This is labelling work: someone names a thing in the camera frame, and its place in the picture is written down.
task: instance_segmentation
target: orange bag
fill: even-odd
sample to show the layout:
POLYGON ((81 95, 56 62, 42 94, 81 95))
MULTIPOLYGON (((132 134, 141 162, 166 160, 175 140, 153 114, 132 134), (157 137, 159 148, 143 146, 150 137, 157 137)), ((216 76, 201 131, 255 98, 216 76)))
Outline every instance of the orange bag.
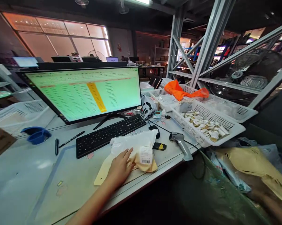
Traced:
POLYGON ((199 89, 198 91, 192 94, 184 92, 181 86, 179 85, 178 80, 170 81, 168 84, 165 85, 164 89, 169 94, 172 94, 178 101, 181 101, 184 96, 187 96, 190 98, 193 98, 193 97, 208 98, 209 97, 209 91, 206 88, 199 89))

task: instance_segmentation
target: pen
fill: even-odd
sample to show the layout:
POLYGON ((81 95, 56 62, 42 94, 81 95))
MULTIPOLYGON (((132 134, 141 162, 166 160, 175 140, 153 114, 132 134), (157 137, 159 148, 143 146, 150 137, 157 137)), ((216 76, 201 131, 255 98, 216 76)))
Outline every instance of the pen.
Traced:
POLYGON ((84 131, 81 132, 81 133, 79 133, 78 135, 75 135, 73 138, 71 138, 70 140, 66 141, 64 144, 61 144, 61 145, 59 146, 59 148, 60 148, 60 147, 63 147, 65 144, 69 143, 70 141, 72 141, 73 139, 77 138, 78 136, 81 136, 83 133, 84 133, 84 131))
POLYGON ((57 138, 56 138, 55 154, 56 156, 59 154, 59 139, 57 138))

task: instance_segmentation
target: monitor stand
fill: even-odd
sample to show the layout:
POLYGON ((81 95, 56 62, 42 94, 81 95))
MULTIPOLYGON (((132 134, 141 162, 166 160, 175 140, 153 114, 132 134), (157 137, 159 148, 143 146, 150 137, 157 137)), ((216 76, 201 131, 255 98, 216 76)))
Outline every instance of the monitor stand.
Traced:
POLYGON ((96 130, 97 128, 99 128, 101 125, 104 124, 104 122, 111 119, 112 117, 119 117, 119 118, 127 119, 127 117, 125 117, 124 115, 112 113, 110 115, 107 115, 93 130, 96 130))

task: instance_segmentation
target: yellow highlighted column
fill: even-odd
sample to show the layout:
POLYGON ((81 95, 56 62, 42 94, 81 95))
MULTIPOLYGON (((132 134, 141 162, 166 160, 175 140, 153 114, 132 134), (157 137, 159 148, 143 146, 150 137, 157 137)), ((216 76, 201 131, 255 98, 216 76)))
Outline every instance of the yellow highlighted column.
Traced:
POLYGON ((87 83, 87 86, 91 92, 91 94, 93 95, 93 98, 95 99, 95 102, 99 108, 99 110, 103 113, 106 112, 107 109, 104 106, 103 100, 101 99, 101 96, 97 90, 97 87, 95 85, 95 83, 87 83))

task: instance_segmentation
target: keyboard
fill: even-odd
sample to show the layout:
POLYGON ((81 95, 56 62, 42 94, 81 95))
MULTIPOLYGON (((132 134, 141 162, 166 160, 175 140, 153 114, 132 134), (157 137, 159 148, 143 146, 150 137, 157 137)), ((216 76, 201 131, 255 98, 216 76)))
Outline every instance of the keyboard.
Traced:
POLYGON ((146 122, 140 115, 134 115, 110 126, 76 139, 76 158, 84 157, 110 143, 115 137, 124 136, 143 127, 146 122))

